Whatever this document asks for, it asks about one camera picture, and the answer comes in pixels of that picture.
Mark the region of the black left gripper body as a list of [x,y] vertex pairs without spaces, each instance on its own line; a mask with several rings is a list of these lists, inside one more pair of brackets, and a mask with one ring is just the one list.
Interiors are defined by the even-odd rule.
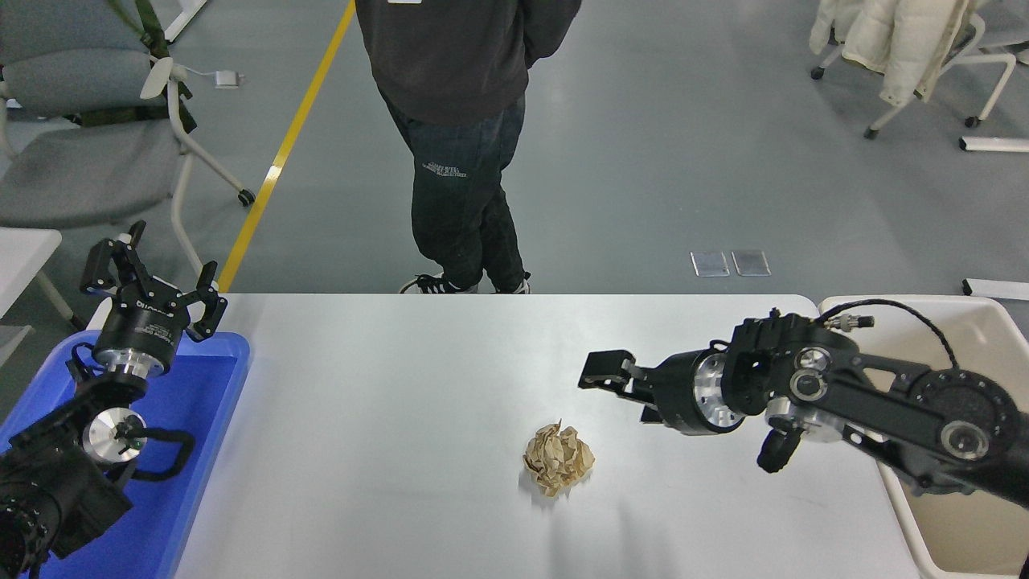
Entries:
[[92,358],[109,369],[143,355],[152,372],[168,372],[182,333],[190,322],[182,294],[174,287],[143,290],[125,287],[113,301],[102,331],[93,345]]

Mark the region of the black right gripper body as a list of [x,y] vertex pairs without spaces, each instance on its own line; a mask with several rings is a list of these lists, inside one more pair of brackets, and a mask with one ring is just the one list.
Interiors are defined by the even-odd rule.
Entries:
[[653,397],[662,421],[687,436],[716,435],[695,398],[695,377],[709,351],[676,353],[653,370]]

